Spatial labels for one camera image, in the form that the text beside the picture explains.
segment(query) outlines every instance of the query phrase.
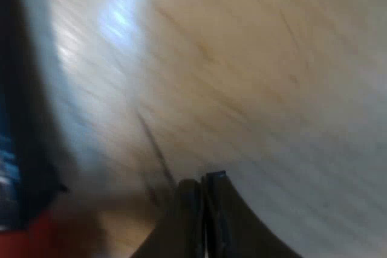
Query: black plastic object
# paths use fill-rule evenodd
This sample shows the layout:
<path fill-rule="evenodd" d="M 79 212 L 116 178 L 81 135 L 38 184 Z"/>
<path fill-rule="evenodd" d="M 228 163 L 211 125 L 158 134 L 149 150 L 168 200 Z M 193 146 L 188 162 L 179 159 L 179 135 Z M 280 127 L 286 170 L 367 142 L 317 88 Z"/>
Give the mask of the black plastic object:
<path fill-rule="evenodd" d="M 203 192 L 192 179 L 179 182 L 166 216 L 132 258 L 203 258 Z"/>
<path fill-rule="evenodd" d="M 210 258 L 300 258 L 244 202 L 226 172 L 202 178 Z"/>
<path fill-rule="evenodd" d="M 0 0 L 0 231 L 27 227 L 60 189 L 27 94 L 32 62 L 21 11 L 18 0 Z"/>

